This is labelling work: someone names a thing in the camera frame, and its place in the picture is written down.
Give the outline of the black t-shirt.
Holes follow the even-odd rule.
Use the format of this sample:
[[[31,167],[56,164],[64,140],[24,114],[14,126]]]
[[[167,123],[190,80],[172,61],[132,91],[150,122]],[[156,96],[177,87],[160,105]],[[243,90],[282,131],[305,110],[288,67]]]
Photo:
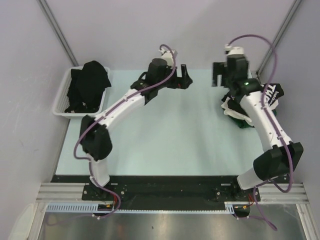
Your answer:
[[[232,96],[231,92],[228,91],[227,94],[230,98],[232,98],[235,102],[235,98]],[[266,90],[266,100],[268,105],[272,111],[276,109],[279,105],[278,99],[284,96],[284,90],[282,89],[279,83],[271,83]]]

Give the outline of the white plastic laundry basket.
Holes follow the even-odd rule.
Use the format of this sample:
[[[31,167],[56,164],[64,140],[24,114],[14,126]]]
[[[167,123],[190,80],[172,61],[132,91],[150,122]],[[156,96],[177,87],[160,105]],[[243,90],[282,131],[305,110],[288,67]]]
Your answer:
[[[65,117],[67,119],[72,119],[72,118],[82,118],[85,115],[95,116],[103,111],[104,102],[105,102],[105,99],[110,94],[111,87],[107,87],[102,93],[100,106],[96,112],[80,112],[80,113],[65,112],[65,110],[70,106],[70,102],[67,94],[72,81],[71,70],[72,69],[81,70],[82,68],[83,66],[73,66],[68,68],[64,73],[64,76],[60,82],[58,91],[56,93],[56,96],[52,105],[52,113],[54,115]]]

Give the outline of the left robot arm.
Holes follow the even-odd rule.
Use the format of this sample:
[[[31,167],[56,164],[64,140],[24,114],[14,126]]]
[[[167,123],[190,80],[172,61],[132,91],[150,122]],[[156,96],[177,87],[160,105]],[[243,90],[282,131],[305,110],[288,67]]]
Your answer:
[[[89,161],[89,179],[98,199],[105,200],[111,193],[106,160],[113,149],[111,131],[130,113],[154,99],[159,90],[187,89],[193,80],[185,64],[181,64],[180,69],[181,76],[178,76],[176,67],[170,66],[167,60],[154,58],[121,99],[96,116],[82,118],[79,143]]]

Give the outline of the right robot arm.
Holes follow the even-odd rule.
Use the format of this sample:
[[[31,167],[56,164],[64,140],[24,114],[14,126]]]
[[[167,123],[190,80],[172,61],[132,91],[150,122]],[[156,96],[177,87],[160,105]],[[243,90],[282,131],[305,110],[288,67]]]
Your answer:
[[[242,201],[249,189],[260,187],[274,179],[289,175],[291,190],[293,173],[304,148],[300,142],[293,142],[280,126],[266,99],[266,87],[256,78],[248,76],[249,62],[244,54],[228,55],[225,62],[212,64],[212,81],[218,82],[221,76],[222,86],[229,89],[235,101],[252,120],[261,141],[263,154],[253,161],[251,169],[236,178],[236,185],[230,188],[231,196]]]

